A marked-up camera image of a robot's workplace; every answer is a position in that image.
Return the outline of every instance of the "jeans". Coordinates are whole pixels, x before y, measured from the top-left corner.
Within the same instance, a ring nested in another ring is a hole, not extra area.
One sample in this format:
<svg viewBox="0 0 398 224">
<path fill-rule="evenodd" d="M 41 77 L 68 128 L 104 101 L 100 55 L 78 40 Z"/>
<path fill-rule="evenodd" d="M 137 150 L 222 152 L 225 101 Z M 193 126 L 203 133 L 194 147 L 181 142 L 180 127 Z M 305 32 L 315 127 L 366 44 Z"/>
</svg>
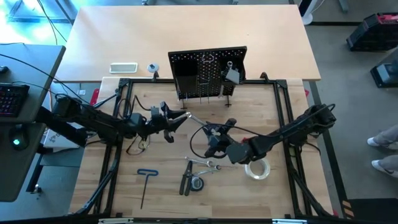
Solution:
<svg viewBox="0 0 398 224">
<path fill-rule="evenodd" d="M 373 140 L 381 146 L 388 146 L 398 142 L 398 124 L 381 132 Z M 379 165 L 386 170 L 398 171 L 398 155 L 387 156 L 381 159 Z"/>
</svg>

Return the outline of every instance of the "white shoe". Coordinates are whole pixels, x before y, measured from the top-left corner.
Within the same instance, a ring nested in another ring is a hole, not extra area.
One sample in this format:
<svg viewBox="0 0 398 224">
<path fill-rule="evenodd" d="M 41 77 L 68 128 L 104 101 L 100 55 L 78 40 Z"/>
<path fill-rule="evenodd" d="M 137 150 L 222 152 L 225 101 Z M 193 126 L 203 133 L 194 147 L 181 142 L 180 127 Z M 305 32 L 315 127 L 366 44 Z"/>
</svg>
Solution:
<svg viewBox="0 0 398 224">
<path fill-rule="evenodd" d="M 379 147 L 379 146 L 381 146 L 381 145 L 379 145 L 378 143 L 376 143 L 376 142 L 374 141 L 374 137 L 371 137 L 371 138 L 368 139 L 368 145 L 374 146 L 374 147 Z M 398 150 L 398 143 L 397 143 L 397 142 L 393 142 L 393 143 L 391 143 L 390 145 L 381 146 L 381 147 L 385 147 L 385 148 L 388 148 L 388 149 L 391 149 L 391 150 Z"/>
<path fill-rule="evenodd" d="M 373 168 L 377 169 L 377 170 L 380 171 L 380 172 L 383 172 L 383 173 L 385 173 L 385 174 L 388 174 L 388 175 L 390 175 L 391 177 L 398 178 L 398 172 L 393 171 L 393 170 L 386 170 L 385 168 L 383 168 L 383 167 L 380 166 L 379 161 L 380 161 L 380 160 L 372 161 L 372 166 L 373 166 Z"/>
</svg>

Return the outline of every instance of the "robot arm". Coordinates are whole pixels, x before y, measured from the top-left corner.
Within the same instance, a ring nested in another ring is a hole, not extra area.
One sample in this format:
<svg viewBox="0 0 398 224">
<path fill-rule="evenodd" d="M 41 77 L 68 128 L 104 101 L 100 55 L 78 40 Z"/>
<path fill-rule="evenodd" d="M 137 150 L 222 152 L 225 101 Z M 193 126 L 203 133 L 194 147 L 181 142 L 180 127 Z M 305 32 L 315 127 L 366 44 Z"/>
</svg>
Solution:
<svg viewBox="0 0 398 224">
<path fill-rule="evenodd" d="M 128 119 L 119 119 L 70 97 L 57 99 L 53 109 L 57 120 L 78 123 L 85 129 L 97 132 L 101 140 L 110 144 L 114 144 L 118 136 L 131 139 L 138 134 L 146 140 L 149 135 L 160 131 L 164 131 L 167 142 L 174 142 L 170 133 L 175 132 L 187 119 L 186 116 L 179 118 L 183 114 L 184 111 L 172 111 L 165 102 L 161 102 L 160 109 L 155 106 L 150 108 L 150 119 L 140 113 L 132 113 Z"/>
<path fill-rule="evenodd" d="M 209 125 L 210 128 L 204 130 L 209 145 L 205 157 L 228 156 L 233 164 L 249 164 L 251 161 L 264 158 L 267 152 L 281 141 L 287 140 L 291 145 L 303 146 L 307 141 L 308 134 L 321 134 L 331 128 L 335 121 L 336 118 L 331 113 L 329 106 L 314 105 L 293 122 L 268 135 L 258 135 L 245 139 L 243 142 L 237 142 L 228 135 L 229 129 L 233 128 L 236 123 L 236 120 L 231 118 L 224 126 L 214 124 L 213 127 Z M 222 156 L 215 155 L 215 152 L 221 151 L 225 152 Z"/>
</svg>

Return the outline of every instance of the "light wood desk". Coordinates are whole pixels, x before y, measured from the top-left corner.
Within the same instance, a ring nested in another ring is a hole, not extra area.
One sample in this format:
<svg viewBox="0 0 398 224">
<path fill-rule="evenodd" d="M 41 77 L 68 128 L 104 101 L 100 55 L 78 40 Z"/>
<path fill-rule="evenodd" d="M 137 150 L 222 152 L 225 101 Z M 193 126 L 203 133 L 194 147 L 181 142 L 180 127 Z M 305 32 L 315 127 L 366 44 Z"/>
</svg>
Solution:
<svg viewBox="0 0 398 224">
<path fill-rule="evenodd" d="M 82 7 L 57 78 L 100 82 L 115 62 L 137 62 L 135 77 L 158 63 L 172 78 L 168 52 L 238 46 L 248 47 L 248 79 L 321 79 L 296 5 Z"/>
<path fill-rule="evenodd" d="M 98 100 L 112 95 L 118 82 L 118 78 L 103 78 Z M 296 118 L 308 108 L 307 99 L 301 80 L 288 80 L 288 84 Z M 182 107 L 182 103 L 177 101 L 174 84 L 134 84 L 133 94 L 138 96 L 145 107 L 159 106 L 161 101 L 166 101 L 172 110 Z M 236 118 L 237 126 L 260 133 L 270 133 L 279 128 L 271 86 L 237 86 L 230 99 L 230 108 L 225 107 L 225 101 L 216 97 L 210 98 L 210 104 L 207 103 L 207 99 L 202 99 L 202 104 L 199 104 L 199 100 L 189 99 L 185 106 L 188 107 L 187 111 L 205 121 L 224 123 L 228 118 Z M 113 108 L 114 100 L 107 102 L 100 110 L 111 114 Z M 150 117 L 149 112 L 140 109 L 139 105 L 134 106 L 134 111 Z M 186 120 L 177 132 L 173 133 L 175 142 L 172 144 L 163 139 L 162 133 L 154 134 L 148 150 L 139 156 L 126 154 L 125 150 L 131 140 L 125 140 L 113 200 L 113 214 L 123 212 L 124 217 L 152 218 L 282 218 L 286 213 L 293 214 L 281 144 L 275 145 L 267 154 L 271 173 L 266 180 L 255 181 L 246 177 L 243 166 L 232 165 L 228 158 L 211 159 L 220 164 L 222 170 L 201 176 L 205 181 L 202 191 L 191 192 L 188 197 L 179 195 L 182 174 L 187 166 L 184 157 L 195 158 L 189 150 L 188 142 L 199 127 L 194 121 Z M 232 129 L 229 133 L 237 141 L 251 136 L 237 129 Z M 193 143 L 198 153 L 203 154 L 207 148 L 205 135 L 199 132 Z M 103 144 L 93 144 L 85 149 L 70 205 L 71 212 L 81 208 L 97 187 L 104 151 Z M 309 189 L 325 210 L 331 213 L 330 198 L 318 151 L 305 145 L 302 160 Z M 136 174 L 140 168 L 159 171 L 157 177 L 149 178 L 142 210 L 140 205 L 145 177 Z M 194 172 L 203 169 L 206 167 L 193 165 Z M 106 193 L 107 191 L 103 197 L 103 206 L 107 198 Z"/>
</svg>

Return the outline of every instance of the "rgb keyboard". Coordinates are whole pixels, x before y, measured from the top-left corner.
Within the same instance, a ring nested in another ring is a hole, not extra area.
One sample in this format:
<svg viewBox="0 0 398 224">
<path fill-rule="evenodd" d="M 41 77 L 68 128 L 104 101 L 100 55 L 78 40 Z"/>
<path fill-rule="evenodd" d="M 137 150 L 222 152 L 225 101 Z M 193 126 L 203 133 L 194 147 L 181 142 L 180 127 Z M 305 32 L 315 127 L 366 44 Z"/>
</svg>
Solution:
<svg viewBox="0 0 398 224">
<path fill-rule="evenodd" d="M 18 117 L 28 91 L 28 85 L 0 83 L 0 117 Z"/>
</svg>

